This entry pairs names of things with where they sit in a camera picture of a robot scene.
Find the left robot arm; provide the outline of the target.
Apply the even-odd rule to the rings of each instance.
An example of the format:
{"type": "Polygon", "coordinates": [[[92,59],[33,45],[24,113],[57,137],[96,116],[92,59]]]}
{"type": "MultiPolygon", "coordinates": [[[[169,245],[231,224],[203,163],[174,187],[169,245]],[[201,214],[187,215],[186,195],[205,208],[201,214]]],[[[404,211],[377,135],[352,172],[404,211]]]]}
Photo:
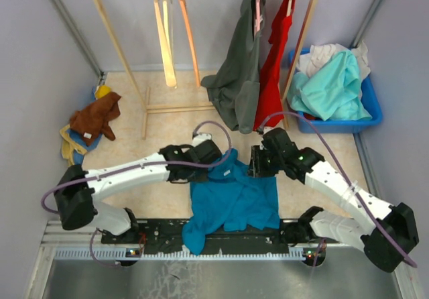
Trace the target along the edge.
{"type": "Polygon", "coordinates": [[[67,169],[54,191],[61,226],[65,231],[94,227],[125,243],[139,236],[139,226],[128,208],[115,208],[104,199],[158,182],[192,182],[206,177],[222,153],[210,139],[197,145],[168,145],[150,156],[110,168],[67,169]]]}

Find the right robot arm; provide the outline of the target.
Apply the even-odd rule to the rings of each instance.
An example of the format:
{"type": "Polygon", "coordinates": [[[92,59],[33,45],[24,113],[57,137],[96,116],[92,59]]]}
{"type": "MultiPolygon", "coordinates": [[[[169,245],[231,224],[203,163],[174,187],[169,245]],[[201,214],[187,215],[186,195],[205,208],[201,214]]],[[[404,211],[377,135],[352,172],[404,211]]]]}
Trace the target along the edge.
{"type": "Polygon", "coordinates": [[[409,263],[409,253],[419,243],[413,210],[401,202],[394,206],[348,183],[338,168],[311,147],[298,148],[279,127],[261,129],[260,145],[251,149],[248,174],[273,177],[283,172],[291,180],[329,197],[348,213],[335,215],[311,206],[296,221],[280,225],[280,238],[293,245],[332,239],[362,251],[380,270],[391,273],[409,263]]]}

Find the blue t shirt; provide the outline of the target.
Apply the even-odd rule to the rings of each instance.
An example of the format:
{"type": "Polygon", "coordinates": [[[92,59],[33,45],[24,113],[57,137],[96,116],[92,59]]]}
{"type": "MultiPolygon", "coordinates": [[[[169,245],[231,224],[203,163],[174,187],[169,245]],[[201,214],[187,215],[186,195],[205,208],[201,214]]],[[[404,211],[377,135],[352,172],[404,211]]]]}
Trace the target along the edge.
{"type": "Polygon", "coordinates": [[[221,227],[226,232],[280,227],[276,178],[253,178],[247,170],[233,148],[225,162],[209,170],[206,182],[190,184],[192,217],[182,238],[192,254],[200,255],[206,236],[221,227]]]}

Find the orange wooden hanger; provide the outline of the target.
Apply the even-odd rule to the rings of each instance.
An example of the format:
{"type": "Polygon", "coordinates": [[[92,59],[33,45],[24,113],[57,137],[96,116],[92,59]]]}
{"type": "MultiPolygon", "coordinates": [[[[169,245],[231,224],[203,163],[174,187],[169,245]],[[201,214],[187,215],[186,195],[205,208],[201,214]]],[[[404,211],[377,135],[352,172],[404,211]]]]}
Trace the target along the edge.
{"type": "Polygon", "coordinates": [[[199,73],[199,68],[198,68],[198,58],[197,58],[197,54],[196,54],[194,37],[193,37],[192,28],[190,25],[190,20],[189,20],[189,15],[188,15],[188,10],[187,10],[187,6],[186,6],[186,0],[179,0],[179,4],[180,4],[181,12],[182,12],[182,17],[184,20],[184,25],[186,28],[186,34],[187,34],[188,44],[189,44],[189,48],[190,48],[190,54],[191,54],[191,58],[192,58],[192,67],[193,67],[193,71],[194,71],[194,78],[195,78],[196,87],[200,88],[200,73],[199,73]]]}

